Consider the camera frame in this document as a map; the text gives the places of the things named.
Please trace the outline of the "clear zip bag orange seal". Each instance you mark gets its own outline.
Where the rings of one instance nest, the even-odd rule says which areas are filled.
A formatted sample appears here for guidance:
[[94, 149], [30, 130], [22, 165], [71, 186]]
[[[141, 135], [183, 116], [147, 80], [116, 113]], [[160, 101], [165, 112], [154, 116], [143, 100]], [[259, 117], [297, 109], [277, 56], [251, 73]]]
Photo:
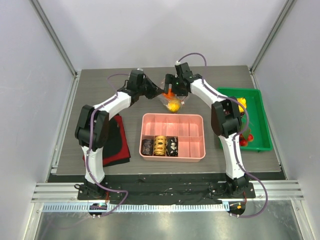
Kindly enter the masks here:
[[162, 81], [163, 93], [158, 98], [171, 113], [177, 113], [185, 105], [189, 95], [186, 84], [171, 74]]

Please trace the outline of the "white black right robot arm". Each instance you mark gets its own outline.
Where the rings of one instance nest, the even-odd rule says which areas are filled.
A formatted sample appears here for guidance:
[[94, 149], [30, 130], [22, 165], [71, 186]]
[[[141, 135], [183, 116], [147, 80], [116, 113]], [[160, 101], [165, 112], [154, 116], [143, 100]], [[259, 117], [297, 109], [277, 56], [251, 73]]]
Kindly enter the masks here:
[[200, 74], [194, 74], [188, 63], [176, 62], [176, 74], [166, 74], [164, 92], [178, 96], [193, 94], [211, 109], [211, 128], [219, 137], [226, 164], [226, 193], [233, 198], [244, 191], [242, 183], [249, 180], [243, 166], [240, 150], [241, 113], [243, 106], [234, 97], [228, 97], [210, 86]]

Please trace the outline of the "orange fake orange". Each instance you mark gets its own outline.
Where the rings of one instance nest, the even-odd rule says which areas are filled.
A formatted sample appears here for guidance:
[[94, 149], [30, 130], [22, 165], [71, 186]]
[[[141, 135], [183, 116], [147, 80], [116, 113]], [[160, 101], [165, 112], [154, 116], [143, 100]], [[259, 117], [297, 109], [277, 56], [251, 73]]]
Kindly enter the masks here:
[[175, 97], [175, 94], [171, 91], [169, 91], [168, 93], [163, 93], [162, 95], [167, 99], [173, 99]]

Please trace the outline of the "yellow orange fake fruit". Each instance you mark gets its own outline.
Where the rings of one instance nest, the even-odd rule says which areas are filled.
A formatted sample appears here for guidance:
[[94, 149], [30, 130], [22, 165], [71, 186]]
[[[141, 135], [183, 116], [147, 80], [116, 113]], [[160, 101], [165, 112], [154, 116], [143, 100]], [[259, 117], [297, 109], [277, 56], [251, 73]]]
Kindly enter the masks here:
[[177, 113], [180, 108], [181, 108], [181, 102], [179, 100], [170, 100], [166, 108], [171, 112], [171, 113]]

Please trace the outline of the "yellow fake lemon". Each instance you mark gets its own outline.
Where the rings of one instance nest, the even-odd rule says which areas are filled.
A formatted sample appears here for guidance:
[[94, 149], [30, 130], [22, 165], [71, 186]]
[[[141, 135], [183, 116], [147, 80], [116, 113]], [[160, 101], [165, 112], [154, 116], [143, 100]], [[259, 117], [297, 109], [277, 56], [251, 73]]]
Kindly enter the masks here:
[[247, 108], [247, 100], [244, 97], [239, 97], [236, 100], [240, 103], [238, 106], [239, 112], [244, 113], [245, 109]]

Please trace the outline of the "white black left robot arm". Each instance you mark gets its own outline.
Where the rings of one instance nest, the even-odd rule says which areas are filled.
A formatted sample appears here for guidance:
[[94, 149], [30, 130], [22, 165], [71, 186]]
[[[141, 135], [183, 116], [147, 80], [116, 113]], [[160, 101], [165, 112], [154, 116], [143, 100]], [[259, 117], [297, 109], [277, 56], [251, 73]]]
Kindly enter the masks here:
[[107, 192], [106, 186], [102, 184], [105, 179], [103, 148], [110, 132], [110, 120], [131, 107], [141, 96], [153, 99], [164, 93], [139, 68], [126, 76], [128, 79], [112, 97], [94, 106], [82, 107], [74, 133], [84, 155], [85, 179], [92, 184], [89, 194], [97, 200], [102, 199]]

